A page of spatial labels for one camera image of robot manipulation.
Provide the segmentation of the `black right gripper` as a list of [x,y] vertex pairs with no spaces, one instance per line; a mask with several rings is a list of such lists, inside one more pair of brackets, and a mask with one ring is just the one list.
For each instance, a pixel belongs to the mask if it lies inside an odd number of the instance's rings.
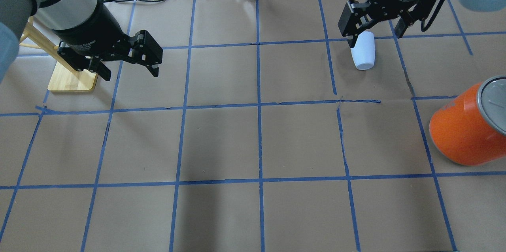
[[395,26],[396,38],[402,38],[406,30],[416,21],[421,21],[421,32],[427,31],[440,7],[435,6],[437,0],[368,0],[358,2],[349,0],[345,3],[343,12],[338,20],[338,29],[347,38],[349,48],[353,48],[362,32],[371,29],[379,22],[386,20],[386,12],[407,9],[403,11]]

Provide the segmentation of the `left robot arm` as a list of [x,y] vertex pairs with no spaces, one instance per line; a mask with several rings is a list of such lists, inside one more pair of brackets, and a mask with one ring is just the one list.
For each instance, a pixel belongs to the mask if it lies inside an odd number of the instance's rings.
[[128,36],[103,0],[1,0],[1,78],[19,53],[19,40],[34,16],[60,38],[58,54],[75,71],[109,81],[105,62],[122,60],[159,75],[162,47],[146,30]]

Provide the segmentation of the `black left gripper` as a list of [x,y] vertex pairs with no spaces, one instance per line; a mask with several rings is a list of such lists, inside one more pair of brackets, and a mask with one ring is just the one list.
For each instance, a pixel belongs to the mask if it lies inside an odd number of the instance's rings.
[[58,47],[58,55],[75,71],[88,70],[110,81],[111,70],[99,56],[113,53],[115,58],[144,66],[152,76],[159,76],[162,47],[147,30],[126,35],[105,4],[96,5],[91,16],[75,27],[51,30],[65,43],[65,47]]

